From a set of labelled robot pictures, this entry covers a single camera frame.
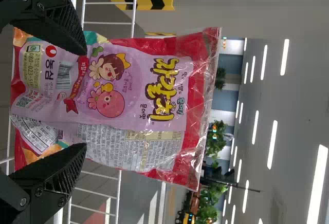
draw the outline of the ceiling light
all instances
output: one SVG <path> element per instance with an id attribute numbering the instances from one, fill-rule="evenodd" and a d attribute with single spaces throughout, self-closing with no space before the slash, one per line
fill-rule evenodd
<path id="1" fill-rule="evenodd" d="M 234 138 L 232 139 L 232 145 L 231 145 L 231 155 L 233 155 L 233 149 L 234 149 Z"/>
<path id="2" fill-rule="evenodd" d="M 253 71 L 255 69 L 255 61 L 256 61 L 256 56 L 252 57 L 251 73 L 250 73 L 250 82 L 251 83 L 252 83 L 252 80 L 253 80 Z"/>
<path id="3" fill-rule="evenodd" d="M 243 197 L 242 212 L 246 212 L 247 198 L 248 198 L 249 180 L 246 181 L 245 196 Z"/>
<path id="4" fill-rule="evenodd" d="M 310 195 L 307 224 L 318 223 L 327 157 L 328 148 L 323 145 L 319 145 L 317 164 L 315 166 L 314 172 L 312 193 Z"/>
<path id="5" fill-rule="evenodd" d="M 237 154 L 237 146 L 235 147 L 235 152 L 234 152 L 233 167 L 235 167 L 235 163 L 236 163 L 236 154 Z"/>
<path id="6" fill-rule="evenodd" d="M 253 124 L 253 132 L 252 132 L 252 139 L 251 139 L 251 143 L 255 144 L 255 140 L 256 140 L 256 133 L 257 133 L 257 125 L 258 125 L 258 110 L 256 111 L 255 114 L 255 122 Z"/>
<path id="7" fill-rule="evenodd" d="M 233 205 L 231 224 L 234 224 L 234 218 L 235 218 L 235 205 Z"/>
<path id="8" fill-rule="evenodd" d="M 232 186 L 230 187 L 230 191 L 228 193 L 228 204 L 231 203 L 231 196 L 232 196 Z"/>
<path id="9" fill-rule="evenodd" d="M 241 124 L 241 119 L 242 119 L 242 110 L 243 110 L 243 102 L 241 103 L 241 107 L 240 107 L 240 117 L 239 117 L 239 124 Z"/>
<path id="10" fill-rule="evenodd" d="M 248 75 L 248 62 L 246 63 L 246 68 L 245 68 L 245 80 L 243 81 L 244 84 L 247 83 L 247 75 Z"/>
<path id="11" fill-rule="evenodd" d="M 236 104 L 235 118 L 237 118 L 238 113 L 239 113 L 239 100 L 237 101 L 237 104 Z"/>
<path id="12" fill-rule="evenodd" d="M 268 169 L 271 169 L 271 167 L 272 167 L 274 145 L 276 143 L 276 136 L 277 136 L 277 128 L 278 128 L 278 122 L 276 120 L 274 120 L 273 127 L 272 127 L 271 141 L 269 144 L 268 159 L 267 159 Z"/>
<path id="13" fill-rule="evenodd" d="M 263 63 L 262 63 L 262 71 L 261 71 L 261 80 L 264 79 L 266 57 L 267 57 L 267 45 L 265 45 L 265 47 L 264 47 Z"/>
<path id="14" fill-rule="evenodd" d="M 237 179 L 236 179 L 236 182 L 237 183 L 240 181 L 241 166 L 242 166 L 242 160 L 240 159 L 240 161 L 239 161 L 239 169 L 237 170 Z"/>
<path id="15" fill-rule="evenodd" d="M 225 209 L 226 209 L 226 199 L 224 201 L 224 207 L 223 207 L 223 217 L 225 216 Z"/>
<path id="16" fill-rule="evenodd" d="M 244 51 L 247 49 L 247 38 L 245 38 L 245 46 L 244 46 Z"/>
<path id="17" fill-rule="evenodd" d="M 280 71 L 280 75 L 281 76 L 283 76 L 286 73 L 286 64 L 287 64 L 287 57 L 288 57 L 288 49 L 289 49 L 289 39 L 286 39 L 286 40 L 284 40 L 284 45 L 283 45 L 281 71 Z"/>

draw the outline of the cartoon girl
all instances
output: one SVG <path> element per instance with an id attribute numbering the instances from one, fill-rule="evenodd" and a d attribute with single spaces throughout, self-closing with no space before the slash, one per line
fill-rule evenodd
<path id="1" fill-rule="evenodd" d="M 113 90 L 113 85 L 107 83 L 101 85 L 95 91 L 91 91 L 87 99 L 88 107 L 97 109 L 99 113 L 108 118 L 114 118 L 122 114 L 124 110 L 124 98 L 122 94 Z"/>
<path id="2" fill-rule="evenodd" d="M 98 62 L 93 61 L 89 66 L 91 70 L 89 77 L 94 80 L 101 77 L 110 81 L 119 80 L 128 67 L 130 67 L 130 63 L 125 60 L 125 53 L 101 55 Z"/>

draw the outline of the pink package label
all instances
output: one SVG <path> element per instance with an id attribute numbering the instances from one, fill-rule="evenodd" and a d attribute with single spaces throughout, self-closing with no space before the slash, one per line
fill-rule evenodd
<path id="1" fill-rule="evenodd" d="M 26 91 L 13 114 L 120 129 L 186 129 L 190 57 L 149 55 L 109 42 L 88 46 L 88 56 L 79 57 L 47 42 L 28 42 L 19 65 Z"/>

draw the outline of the nutrition label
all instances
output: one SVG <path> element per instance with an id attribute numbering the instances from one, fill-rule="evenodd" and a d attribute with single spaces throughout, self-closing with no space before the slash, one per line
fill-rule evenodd
<path id="1" fill-rule="evenodd" d="M 10 116 L 10 119 L 20 130 L 24 141 L 39 155 L 57 141 L 58 130 L 55 128 L 17 115 Z"/>
<path id="2" fill-rule="evenodd" d="M 134 132 L 107 125 L 79 124 L 77 136 L 87 143 L 86 157 L 124 170 L 172 170 L 184 132 Z"/>

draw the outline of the potted plant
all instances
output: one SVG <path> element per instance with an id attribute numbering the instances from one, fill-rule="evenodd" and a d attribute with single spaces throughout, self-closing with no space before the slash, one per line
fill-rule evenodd
<path id="1" fill-rule="evenodd" d="M 216 159 L 218 152 L 226 145 L 226 141 L 224 140 L 226 124 L 223 121 L 219 122 L 215 120 L 210 126 L 207 134 L 205 155 L 212 155 L 211 157 Z"/>
<path id="2" fill-rule="evenodd" d="M 201 190 L 196 224 L 210 224 L 217 221 L 218 210 L 214 206 L 227 189 L 225 185 L 212 184 L 210 187 Z"/>
<path id="3" fill-rule="evenodd" d="M 215 79 L 215 88 L 222 90 L 225 86 L 225 76 L 226 70 L 222 67 L 217 68 L 216 79 Z"/>

